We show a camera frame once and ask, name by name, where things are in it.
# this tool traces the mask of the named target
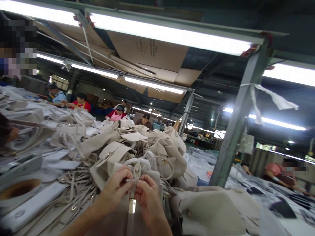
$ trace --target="hair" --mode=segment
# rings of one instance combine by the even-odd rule
[[[124,111],[125,111],[125,106],[123,106],[123,105],[118,105],[117,108],[116,108],[116,110],[117,110],[117,111],[123,111],[123,112],[124,112]]]
[[[55,83],[48,83],[46,84],[46,89],[48,90],[58,89],[58,86]]]
[[[292,158],[285,158],[283,159],[284,162],[287,163],[287,166],[296,167],[299,166],[300,161]]]
[[[150,116],[149,116],[149,114],[144,114],[144,116],[143,116],[143,118],[145,118],[145,119],[150,119]]]
[[[77,97],[80,98],[80,99],[83,99],[84,101],[88,100],[88,97],[84,93],[78,93]]]

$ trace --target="dark hair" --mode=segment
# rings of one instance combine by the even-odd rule
[[[284,162],[286,162],[287,166],[290,166],[290,167],[297,167],[299,166],[299,162],[298,160],[296,159],[292,159],[292,158],[285,158],[283,159]]]
[[[84,101],[88,100],[88,97],[84,93],[78,93],[77,97],[80,98],[80,99],[84,99]]]
[[[55,83],[48,83],[46,84],[46,89],[48,90],[58,89],[58,86]]]
[[[116,110],[117,110],[117,111],[125,111],[125,106],[123,106],[123,105],[118,105],[118,106],[116,107]]]

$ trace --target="finger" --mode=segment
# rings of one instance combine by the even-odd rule
[[[136,186],[136,191],[135,192],[140,194],[140,195],[143,194],[143,190],[141,188],[139,188],[138,186]]]
[[[122,198],[123,195],[125,195],[126,192],[129,191],[129,189],[131,189],[131,187],[133,186],[133,183],[132,182],[128,182],[128,183],[125,183],[122,187],[120,187],[119,189],[117,189],[117,194],[118,194],[118,197]]]
[[[118,183],[120,183],[124,178],[133,179],[132,173],[128,169],[124,169],[123,171],[116,172],[115,176],[117,176]]]
[[[149,175],[142,175],[140,177],[140,180],[147,182],[150,187],[153,187],[154,185],[156,185],[154,180]]]
[[[150,194],[150,192],[152,191],[152,188],[148,185],[148,183],[146,181],[139,180],[137,183],[137,186],[140,189],[142,189],[146,195]]]

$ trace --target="red shirt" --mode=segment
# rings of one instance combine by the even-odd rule
[[[88,110],[89,112],[91,112],[91,105],[88,103],[88,102],[85,102],[85,103],[83,103],[83,104],[78,104],[78,101],[77,100],[75,100],[74,102],[73,102],[73,104],[75,104],[75,105],[77,105],[77,106],[79,106],[79,107],[81,107],[81,108],[83,108],[83,109],[86,109],[86,110]]]
[[[108,116],[109,118],[111,118],[112,115],[114,114],[114,112],[116,112],[116,110],[113,110],[113,111],[112,111],[111,113],[109,113],[107,116]],[[127,115],[126,113],[122,113],[121,118],[124,118],[126,115]]]

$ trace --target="woman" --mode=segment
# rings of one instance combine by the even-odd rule
[[[149,114],[145,114],[142,119],[138,119],[135,122],[135,125],[144,125],[148,127],[150,130],[152,130],[152,124],[149,122],[149,120],[150,120]]]
[[[114,106],[114,110],[119,106],[119,105],[123,105],[125,107],[124,113],[127,113],[127,101],[123,100],[121,104],[118,104],[116,106]]]
[[[119,105],[116,110],[113,110],[111,113],[109,113],[107,116],[105,116],[105,119],[108,121],[117,121],[121,120],[126,116],[126,113],[124,113],[125,106]]]
[[[48,83],[46,88],[49,91],[47,98],[48,103],[61,107],[64,104],[63,101],[67,100],[65,94],[59,91],[58,86],[54,83]]]
[[[294,171],[298,171],[298,169],[298,160],[285,158],[281,165],[277,163],[267,164],[267,166],[265,167],[265,174],[263,176],[263,179],[285,186],[291,190],[298,190],[308,196],[313,197],[311,194],[305,192],[296,185],[296,179],[293,176],[293,173]]]
[[[74,101],[73,103],[68,103],[67,101],[62,101],[67,107],[71,108],[71,109],[82,109],[85,110],[87,112],[91,112],[91,105],[89,104],[89,102],[87,101],[88,98],[84,93],[78,93],[78,95],[76,96],[76,101]]]

